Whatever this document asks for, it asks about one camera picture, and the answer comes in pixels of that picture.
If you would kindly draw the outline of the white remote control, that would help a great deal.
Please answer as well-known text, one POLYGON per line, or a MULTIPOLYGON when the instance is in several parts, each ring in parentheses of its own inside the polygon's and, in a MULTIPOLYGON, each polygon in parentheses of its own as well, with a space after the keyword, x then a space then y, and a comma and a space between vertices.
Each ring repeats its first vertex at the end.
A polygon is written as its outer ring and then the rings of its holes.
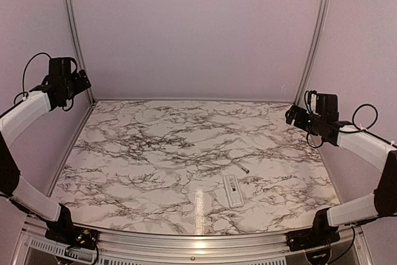
POLYGON ((223 184, 229 206, 231 208, 242 207, 244 205, 244 199, 236 176, 234 174, 224 175, 223 184))

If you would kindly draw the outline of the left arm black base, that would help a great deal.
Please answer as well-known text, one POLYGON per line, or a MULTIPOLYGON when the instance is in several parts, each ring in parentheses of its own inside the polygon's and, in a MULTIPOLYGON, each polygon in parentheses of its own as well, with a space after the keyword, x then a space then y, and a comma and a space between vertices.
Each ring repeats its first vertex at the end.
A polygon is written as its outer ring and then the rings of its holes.
POLYGON ((60 216, 55 222, 46 221, 47 230, 45 237, 70 248, 78 247, 89 250, 97 249, 99 232, 92 228, 76 226, 71 219, 69 208, 60 205, 60 216))

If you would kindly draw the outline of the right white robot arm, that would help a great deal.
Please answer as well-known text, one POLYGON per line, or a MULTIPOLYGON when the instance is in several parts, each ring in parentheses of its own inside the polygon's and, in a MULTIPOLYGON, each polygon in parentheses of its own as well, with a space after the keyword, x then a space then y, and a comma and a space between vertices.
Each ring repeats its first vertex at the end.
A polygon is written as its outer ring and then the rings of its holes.
POLYGON ((377 188, 369 195, 316 213, 307 239, 320 245, 341 225, 363 224, 396 216, 396 145, 359 127, 353 121, 339 120, 335 94, 305 92, 305 105, 292 105, 285 113, 286 123, 321 138, 322 143, 347 150, 381 173, 377 188))

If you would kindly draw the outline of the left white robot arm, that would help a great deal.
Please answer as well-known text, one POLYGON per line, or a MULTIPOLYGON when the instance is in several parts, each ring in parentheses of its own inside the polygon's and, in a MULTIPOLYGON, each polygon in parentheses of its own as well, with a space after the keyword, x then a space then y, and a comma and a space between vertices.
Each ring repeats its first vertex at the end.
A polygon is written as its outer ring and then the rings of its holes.
POLYGON ((50 58, 43 81, 31 90, 23 89, 20 101, 1 114, 1 196, 21 211, 35 214, 65 243, 74 243, 79 235, 71 212, 22 177, 10 147, 39 118, 56 108, 71 110, 74 98, 90 87, 86 72, 78 69, 74 58, 50 58))

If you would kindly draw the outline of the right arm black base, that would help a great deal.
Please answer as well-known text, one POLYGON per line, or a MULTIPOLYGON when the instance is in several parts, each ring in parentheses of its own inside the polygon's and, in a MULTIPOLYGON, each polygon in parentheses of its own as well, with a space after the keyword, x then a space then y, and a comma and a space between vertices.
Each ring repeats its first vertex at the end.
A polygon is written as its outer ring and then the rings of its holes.
POLYGON ((290 251, 310 249, 338 242, 339 227, 332 227, 328 223, 327 211, 329 208, 316 212, 311 228, 290 231, 286 235, 287 246, 290 251))

